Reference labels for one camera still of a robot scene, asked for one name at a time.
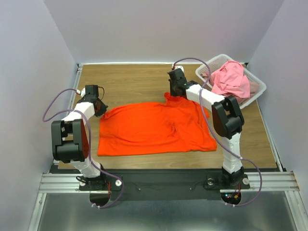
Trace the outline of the orange t shirt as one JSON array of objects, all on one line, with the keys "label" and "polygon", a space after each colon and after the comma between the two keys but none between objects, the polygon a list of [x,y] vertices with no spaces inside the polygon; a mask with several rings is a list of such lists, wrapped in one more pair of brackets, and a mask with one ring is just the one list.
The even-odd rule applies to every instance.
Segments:
[{"label": "orange t shirt", "polygon": [[165,103],[115,107],[100,119],[98,156],[128,156],[217,149],[198,103],[164,94]]}]

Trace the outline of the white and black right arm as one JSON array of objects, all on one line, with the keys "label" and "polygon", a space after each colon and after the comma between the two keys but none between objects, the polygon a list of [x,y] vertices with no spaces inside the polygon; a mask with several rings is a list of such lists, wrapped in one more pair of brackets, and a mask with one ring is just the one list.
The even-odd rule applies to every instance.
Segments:
[{"label": "white and black right arm", "polygon": [[244,175],[240,154],[240,136],[244,117],[238,102],[233,96],[215,94],[195,81],[187,81],[182,68],[173,68],[169,74],[170,93],[172,96],[186,97],[187,100],[200,104],[202,113],[211,111],[213,126],[209,127],[213,136],[223,149],[221,184],[227,188],[237,185]]}]

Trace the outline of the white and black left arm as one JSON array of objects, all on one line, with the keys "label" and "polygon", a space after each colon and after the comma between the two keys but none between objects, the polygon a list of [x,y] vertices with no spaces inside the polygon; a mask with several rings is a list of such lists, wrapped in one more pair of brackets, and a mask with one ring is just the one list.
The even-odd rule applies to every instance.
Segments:
[{"label": "white and black left arm", "polygon": [[90,139],[86,132],[86,122],[93,116],[102,116],[108,107],[99,97],[100,88],[98,85],[86,85],[82,90],[75,90],[81,99],[73,111],[51,124],[53,158],[72,165],[82,174],[77,181],[83,191],[107,188],[107,177],[101,172],[103,166],[90,156]]}]

